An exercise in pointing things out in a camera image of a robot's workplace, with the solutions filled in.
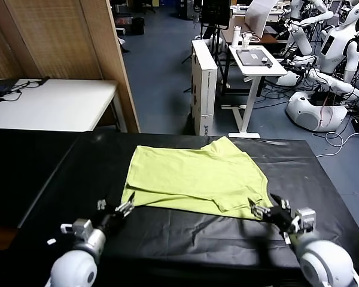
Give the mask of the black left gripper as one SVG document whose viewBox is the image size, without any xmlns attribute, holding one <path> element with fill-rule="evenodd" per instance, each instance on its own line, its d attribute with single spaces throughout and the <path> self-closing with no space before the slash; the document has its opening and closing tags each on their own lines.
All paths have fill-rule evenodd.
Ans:
<svg viewBox="0 0 359 287">
<path fill-rule="evenodd" d="M 112 236 L 118 233 L 123 226 L 123 217 L 127 217 L 135 208 L 134 206 L 135 192 L 133 192 L 128 200 L 115 208 L 115 212 L 108 213 L 108 205 L 105 199 L 97 201 L 98 213 L 94 217 L 95 229 L 101 230 L 105 236 Z"/>
</svg>

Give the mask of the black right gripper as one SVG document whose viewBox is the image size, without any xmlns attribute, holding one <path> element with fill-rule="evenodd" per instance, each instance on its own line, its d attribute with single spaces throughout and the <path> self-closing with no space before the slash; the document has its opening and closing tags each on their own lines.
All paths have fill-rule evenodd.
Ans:
<svg viewBox="0 0 359 287">
<path fill-rule="evenodd" d="M 263 207 L 248 198 L 251 213 L 260 220 L 275 224 L 282 232 L 294 232 L 296 230 L 291 216 L 290 202 L 282 197 L 271 193 L 271 197 L 279 206 Z"/>
</svg>

